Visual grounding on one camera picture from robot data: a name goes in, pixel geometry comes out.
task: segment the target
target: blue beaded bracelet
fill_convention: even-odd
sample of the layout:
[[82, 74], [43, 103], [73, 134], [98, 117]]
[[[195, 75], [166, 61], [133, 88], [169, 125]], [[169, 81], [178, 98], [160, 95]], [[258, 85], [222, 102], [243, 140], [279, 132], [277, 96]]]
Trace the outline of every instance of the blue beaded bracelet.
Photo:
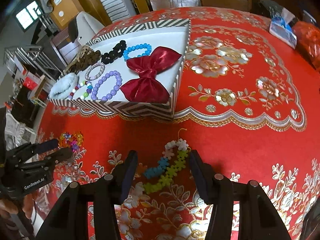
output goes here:
[[136, 46], [128, 47], [123, 52], [124, 61], [127, 61], [130, 58], [128, 56], [129, 52], [134, 51], [136, 49], [147, 49], [144, 53], [137, 56], [137, 57], [142, 57], [142, 56], [149, 56], [151, 54], [152, 47], [150, 44], [146, 44], [146, 43], [145, 44], [137, 44]]

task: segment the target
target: light switch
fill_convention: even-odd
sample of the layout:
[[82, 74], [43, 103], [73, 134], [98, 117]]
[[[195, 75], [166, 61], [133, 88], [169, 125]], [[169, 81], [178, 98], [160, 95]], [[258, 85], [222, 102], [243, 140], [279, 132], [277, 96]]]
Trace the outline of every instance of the light switch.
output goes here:
[[62, 2], [62, 0], [53, 0], [53, 2], [54, 2], [55, 5], [58, 5], [59, 3]]

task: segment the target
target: brown scrunchie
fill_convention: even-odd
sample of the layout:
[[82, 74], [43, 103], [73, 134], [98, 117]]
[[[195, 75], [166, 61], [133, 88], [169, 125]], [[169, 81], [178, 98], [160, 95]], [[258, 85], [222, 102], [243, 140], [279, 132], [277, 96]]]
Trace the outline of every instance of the brown scrunchie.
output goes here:
[[101, 52], [94, 51], [87, 45], [84, 45], [81, 51], [77, 54], [76, 59], [72, 61], [65, 69], [64, 73], [71, 72], [78, 74], [79, 71], [86, 70], [90, 65], [96, 64], [101, 59]]

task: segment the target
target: red tablecloth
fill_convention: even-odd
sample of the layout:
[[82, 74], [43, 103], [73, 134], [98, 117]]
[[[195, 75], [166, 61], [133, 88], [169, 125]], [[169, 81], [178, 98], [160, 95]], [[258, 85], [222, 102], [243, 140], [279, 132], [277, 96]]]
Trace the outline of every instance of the red tablecloth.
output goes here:
[[[299, 239], [303, 216], [320, 189], [318, 73], [268, 33], [270, 20], [230, 9], [150, 12], [112, 24], [98, 35], [170, 18], [190, 18], [192, 24], [173, 122], [50, 104], [38, 141], [76, 131], [84, 141], [73, 165], [60, 165], [55, 181], [41, 189], [39, 210], [48, 213], [70, 182], [95, 181], [135, 149], [140, 163], [136, 178], [128, 199], [116, 208], [123, 239], [204, 239], [212, 206], [199, 198], [188, 166], [170, 187], [148, 195], [143, 191], [148, 180], [142, 172], [157, 166], [165, 144], [177, 140], [184, 128], [179, 137], [215, 171], [233, 181], [261, 182], [292, 239]], [[89, 206], [91, 240], [92, 213]], [[235, 204], [233, 237], [238, 225]]]

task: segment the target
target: flower chain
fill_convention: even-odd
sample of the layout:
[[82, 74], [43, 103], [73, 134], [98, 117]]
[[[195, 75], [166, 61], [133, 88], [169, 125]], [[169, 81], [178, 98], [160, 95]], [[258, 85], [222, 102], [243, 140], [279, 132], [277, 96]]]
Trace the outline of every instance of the flower chain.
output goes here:
[[[171, 141], [164, 146], [165, 151], [162, 152], [164, 157], [160, 158], [158, 166], [149, 168], [143, 173], [147, 179], [160, 176], [160, 179], [156, 184], [147, 183], [143, 185], [147, 194], [160, 191], [163, 187], [169, 186], [170, 183], [172, 183], [172, 178], [177, 176], [177, 172], [186, 167], [185, 159], [188, 157], [188, 153], [191, 150], [188, 146], [187, 141], [182, 139]], [[174, 161], [175, 164], [169, 167], [168, 161], [174, 156], [173, 148], [175, 147], [178, 147], [178, 158]]]

